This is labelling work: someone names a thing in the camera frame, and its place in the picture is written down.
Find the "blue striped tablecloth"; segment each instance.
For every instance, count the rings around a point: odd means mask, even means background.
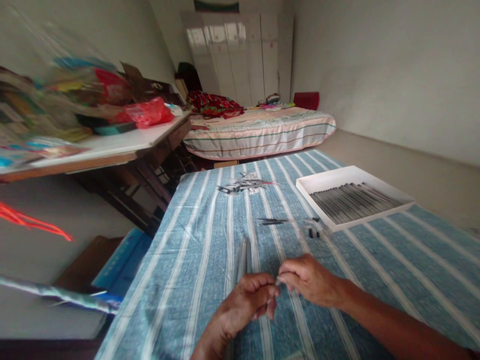
[[[303,219],[315,213],[296,179],[341,166],[312,150],[185,175],[96,359],[188,359],[231,291],[242,235],[251,240],[254,272],[275,276],[285,258],[312,253],[334,274],[480,349],[479,241],[416,205],[331,240],[305,236]],[[239,172],[278,185],[238,196],[217,191]],[[256,218],[292,222],[262,226]],[[277,302],[273,322],[251,322],[235,339],[236,359],[392,358],[341,311],[317,307],[284,286]]]

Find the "white table top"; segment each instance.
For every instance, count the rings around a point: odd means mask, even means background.
[[[148,149],[165,139],[189,114],[190,111],[185,111],[182,116],[176,116],[171,122],[153,126],[148,129],[135,129],[110,136],[94,135],[78,143],[81,147],[89,148],[87,151],[72,156],[37,160],[17,167],[0,168],[0,174],[11,174],[24,170],[99,159],[107,156]]]

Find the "table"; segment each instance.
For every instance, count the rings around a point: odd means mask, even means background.
[[[0,183],[69,174],[88,191],[100,195],[141,230],[154,235],[161,219],[146,211],[127,191],[130,186],[139,184],[163,212],[167,210],[171,194],[160,181],[156,170],[190,131],[189,114],[190,111],[186,111],[171,122],[148,129],[135,129],[111,136],[92,136],[79,143],[89,150],[76,155],[0,169]]]
[[[315,216],[296,179],[341,167],[317,150],[184,175],[96,360],[188,359],[232,289],[235,252],[251,242],[254,272],[311,253],[334,274],[471,349],[480,349],[480,243],[420,206],[310,238]],[[217,190],[239,172],[271,180],[258,193]],[[290,219],[276,226],[257,218]],[[281,287],[275,319],[251,322],[236,359],[392,359],[365,329]]]

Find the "tiled floor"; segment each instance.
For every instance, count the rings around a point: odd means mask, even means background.
[[[480,168],[337,130],[316,147],[413,196],[469,232],[480,229]]]

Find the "wardrobe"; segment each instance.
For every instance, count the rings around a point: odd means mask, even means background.
[[[182,12],[181,18],[204,92],[244,107],[273,93],[290,101],[291,15]]]

